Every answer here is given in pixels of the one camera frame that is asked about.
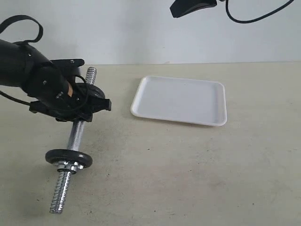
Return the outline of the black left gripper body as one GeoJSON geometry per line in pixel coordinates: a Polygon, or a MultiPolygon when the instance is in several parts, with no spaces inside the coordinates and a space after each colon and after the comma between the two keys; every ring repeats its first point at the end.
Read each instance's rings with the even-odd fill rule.
{"type": "Polygon", "coordinates": [[[57,121],[92,120],[90,98],[94,85],[74,80],[30,80],[28,96],[37,99],[29,111],[55,118],[57,121]]]}

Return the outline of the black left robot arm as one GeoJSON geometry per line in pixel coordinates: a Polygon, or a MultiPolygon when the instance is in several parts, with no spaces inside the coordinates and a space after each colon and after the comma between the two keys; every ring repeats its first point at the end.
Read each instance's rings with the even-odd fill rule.
{"type": "Polygon", "coordinates": [[[36,48],[21,43],[0,42],[0,84],[18,87],[35,98],[28,103],[32,113],[57,121],[91,122],[93,114],[111,110],[103,91],[81,78],[83,59],[49,60],[36,48]]]}

